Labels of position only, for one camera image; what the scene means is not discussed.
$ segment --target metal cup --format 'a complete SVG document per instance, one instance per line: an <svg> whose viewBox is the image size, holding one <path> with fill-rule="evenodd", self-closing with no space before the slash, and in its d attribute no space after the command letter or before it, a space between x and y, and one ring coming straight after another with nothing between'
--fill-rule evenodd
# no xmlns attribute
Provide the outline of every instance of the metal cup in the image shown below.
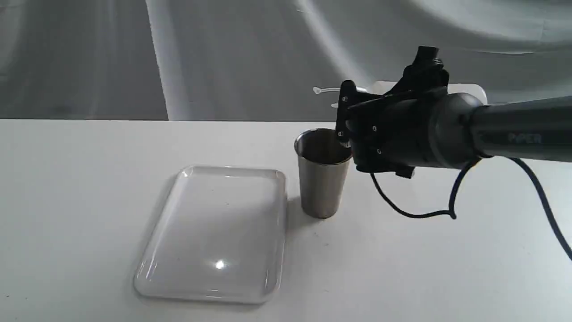
<svg viewBox="0 0 572 322"><path fill-rule="evenodd" d="M352 158L329 128L310 129L294 142L298 154L302 209L312 217L333 216L340 205L345 174Z"/></svg>

